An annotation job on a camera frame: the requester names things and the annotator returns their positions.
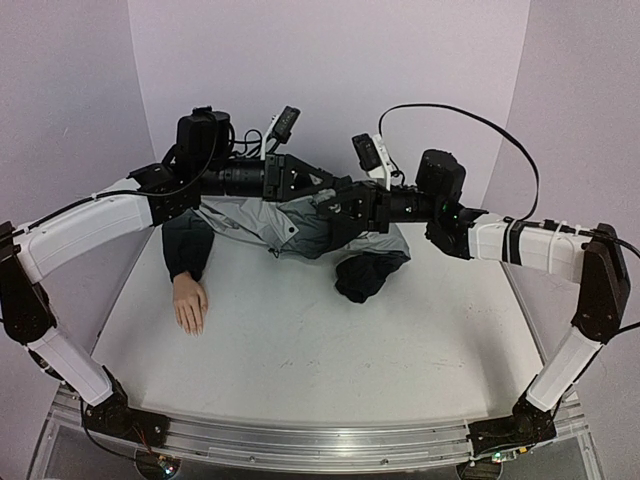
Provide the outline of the clear nail polish bottle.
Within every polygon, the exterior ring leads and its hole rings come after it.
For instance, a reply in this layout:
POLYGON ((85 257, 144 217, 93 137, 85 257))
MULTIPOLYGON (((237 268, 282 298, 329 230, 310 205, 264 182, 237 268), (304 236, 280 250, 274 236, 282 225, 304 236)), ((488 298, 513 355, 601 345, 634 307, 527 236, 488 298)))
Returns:
POLYGON ((320 204, 331 200, 336 195, 333 189, 325 189, 313 195, 312 199, 315 204, 320 204))

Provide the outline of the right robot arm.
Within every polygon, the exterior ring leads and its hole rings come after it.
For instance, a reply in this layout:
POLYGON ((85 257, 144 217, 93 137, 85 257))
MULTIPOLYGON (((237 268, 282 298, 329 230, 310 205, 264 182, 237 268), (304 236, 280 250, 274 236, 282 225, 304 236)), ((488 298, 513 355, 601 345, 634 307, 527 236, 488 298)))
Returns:
POLYGON ((631 290, 622 241, 613 227, 584 230, 565 222, 533 222, 466 208, 459 202, 466 171, 448 152, 424 152, 411 187, 353 182, 321 202, 329 218, 359 232, 393 223, 423 223, 442 253, 464 260, 500 261, 544 271, 579 285, 571 327, 524 394, 540 412, 551 410, 621 325, 631 290))

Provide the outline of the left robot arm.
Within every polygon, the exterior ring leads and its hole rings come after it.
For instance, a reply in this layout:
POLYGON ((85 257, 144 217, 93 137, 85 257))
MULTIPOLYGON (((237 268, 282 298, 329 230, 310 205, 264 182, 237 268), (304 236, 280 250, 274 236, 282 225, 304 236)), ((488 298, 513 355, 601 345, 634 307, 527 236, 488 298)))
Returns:
POLYGON ((98 423, 116 437, 131 433, 135 416, 119 382, 62 328, 41 285, 69 261, 129 233, 159 226, 197 208, 202 195, 284 202, 333 187, 330 173, 292 155, 263 149, 234 155, 229 114, 200 107, 177 124, 163 160, 45 217, 1 226, 1 323, 6 335, 96 407, 98 423))

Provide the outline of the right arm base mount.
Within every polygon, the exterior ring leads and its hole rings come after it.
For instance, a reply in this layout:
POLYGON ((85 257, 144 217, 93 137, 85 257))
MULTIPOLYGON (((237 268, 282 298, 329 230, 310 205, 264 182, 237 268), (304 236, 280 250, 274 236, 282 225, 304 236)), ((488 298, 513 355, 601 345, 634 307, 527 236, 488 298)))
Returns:
POLYGON ((549 409, 540 409, 523 393, 510 415, 472 422, 468 426, 467 439, 471 442, 473 456, 480 458, 507 450, 531 448, 554 439, 554 421, 560 403, 556 402, 549 409))

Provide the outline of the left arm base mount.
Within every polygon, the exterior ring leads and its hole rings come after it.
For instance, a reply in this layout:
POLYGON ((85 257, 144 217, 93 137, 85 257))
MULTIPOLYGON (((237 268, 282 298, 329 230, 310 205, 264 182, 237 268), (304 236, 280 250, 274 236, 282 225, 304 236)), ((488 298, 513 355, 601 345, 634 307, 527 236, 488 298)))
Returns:
POLYGON ((121 383, 103 367, 112 387, 110 395, 95 406, 82 407, 82 423, 91 432, 104 434, 149 447, 165 445, 170 419, 168 416, 133 408, 121 383))

